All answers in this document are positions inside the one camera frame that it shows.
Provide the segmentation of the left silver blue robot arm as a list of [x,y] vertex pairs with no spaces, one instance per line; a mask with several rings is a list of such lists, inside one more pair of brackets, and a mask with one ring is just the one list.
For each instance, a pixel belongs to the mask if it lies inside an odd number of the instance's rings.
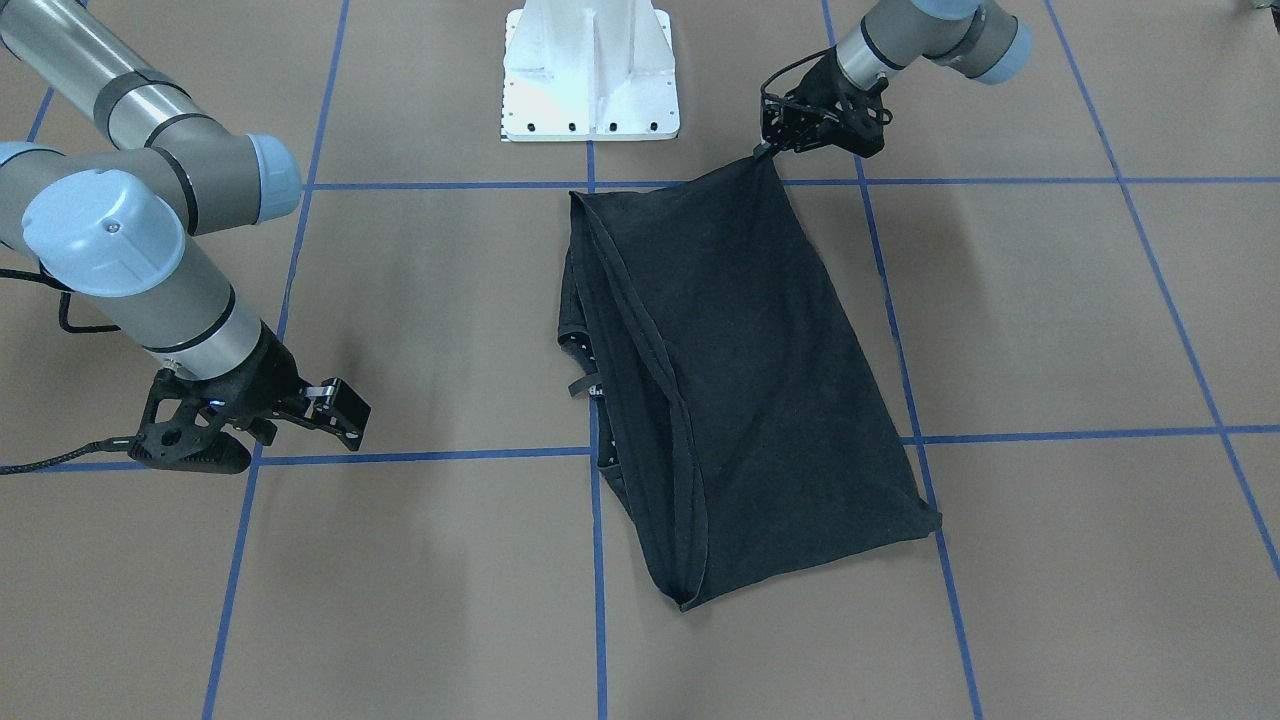
[[996,1],[878,1],[833,46],[782,69],[806,67],[786,94],[760,86],[756,159],[835,146],[860,158],[884,147],[892,111],[882,95],[918,59],[983,85],[1001,85],[1027,64],[1030,29]]

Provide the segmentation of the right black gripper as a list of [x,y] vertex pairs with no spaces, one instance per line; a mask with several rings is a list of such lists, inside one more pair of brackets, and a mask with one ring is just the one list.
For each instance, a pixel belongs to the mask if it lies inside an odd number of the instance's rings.
[[187,380],[172,369],[157,372],[128,457],[159,470],[238,474],[251,452],[227,425],[266,446],[276,423],[291,421],[357,452],[370,416],[370,404],[340,378],[306,386],[291,351],[262,325],[247,359],[227,374]]

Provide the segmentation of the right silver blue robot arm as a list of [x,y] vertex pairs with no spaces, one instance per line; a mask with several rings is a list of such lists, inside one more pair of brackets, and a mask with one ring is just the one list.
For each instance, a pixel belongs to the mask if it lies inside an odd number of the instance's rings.
[[138,430],[4,474],[95,452],[147,468],[238,474],[242,430],[270,445],[279,421],[362,443],[369,404],[344,380],[310,384],[291,351],[197,245],[201,234],[289,215],[302,193],[291,150],[233,135],[77,1],[5,1],[3,46],[35,69],[113,149],[73,158],[3,145],[3,245],[23,281],[86,297],[108,329],[160,364]]

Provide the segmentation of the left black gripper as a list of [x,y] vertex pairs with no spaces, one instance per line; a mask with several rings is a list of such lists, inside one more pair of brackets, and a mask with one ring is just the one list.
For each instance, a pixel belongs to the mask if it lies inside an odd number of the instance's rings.
[[[800,85],[785,95],[769,85],[782,74],[813,61]],[[855,86],[844,73],[833,47],[813,53],[769,76],[760,86],[762,142],[754,147],[758,161],[782,151],[808,152],[836,146],[860,158],[884,147],[884,127],[893,119],[881,95],[888,88],[884,72],[877,72],[868,90]]]

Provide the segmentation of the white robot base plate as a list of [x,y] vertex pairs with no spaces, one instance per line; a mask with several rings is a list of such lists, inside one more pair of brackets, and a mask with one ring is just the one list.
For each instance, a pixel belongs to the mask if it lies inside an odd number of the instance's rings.
[[678,137],[672,23],[653,3],[526,1],[504,31],[502,141]]

